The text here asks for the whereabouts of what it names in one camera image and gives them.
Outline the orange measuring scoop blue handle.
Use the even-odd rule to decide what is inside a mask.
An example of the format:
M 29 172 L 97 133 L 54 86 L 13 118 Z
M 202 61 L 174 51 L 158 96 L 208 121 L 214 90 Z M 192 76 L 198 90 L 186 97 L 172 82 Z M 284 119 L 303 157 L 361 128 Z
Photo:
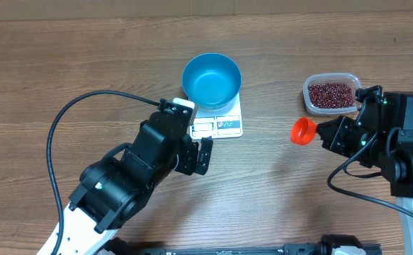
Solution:
M 299 118 L 290 131 L 290 141 L 293 144 L 305 146 L 313 141 L 317 134 L 317 125 L 306 117 Z

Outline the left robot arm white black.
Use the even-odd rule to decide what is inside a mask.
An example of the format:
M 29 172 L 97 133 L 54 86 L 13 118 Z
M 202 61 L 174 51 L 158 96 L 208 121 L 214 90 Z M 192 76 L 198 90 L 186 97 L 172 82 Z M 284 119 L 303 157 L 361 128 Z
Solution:
M 210 137 L 194 142 L 187 133 L 191 113 L 157 111 L 143 121 L 132 143 L 123 143 L 88 166 L 69 196 L 40 254 L 97 254 L 141 211 L 154 189 L 172 172 L 206 174 Z

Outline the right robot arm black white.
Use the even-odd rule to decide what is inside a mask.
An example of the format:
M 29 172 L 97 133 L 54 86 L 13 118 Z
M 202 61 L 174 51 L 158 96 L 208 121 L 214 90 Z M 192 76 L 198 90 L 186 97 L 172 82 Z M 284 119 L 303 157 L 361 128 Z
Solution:
M 398 211 L 404 235 L 404 252 L 413 254 L 413 92 L 383 91 L 372 86 L 357 89 L 359 114 L 352 119 L 340 115 L 320 123 L 316 132 L 323 148 L 347 160 L 329 175 L 332 190 Z M 390 184 L 395 203 L 347 191 L 332 183 L 334 176 L 347 166 L 378 167 L 367 179 L 382 176 Z

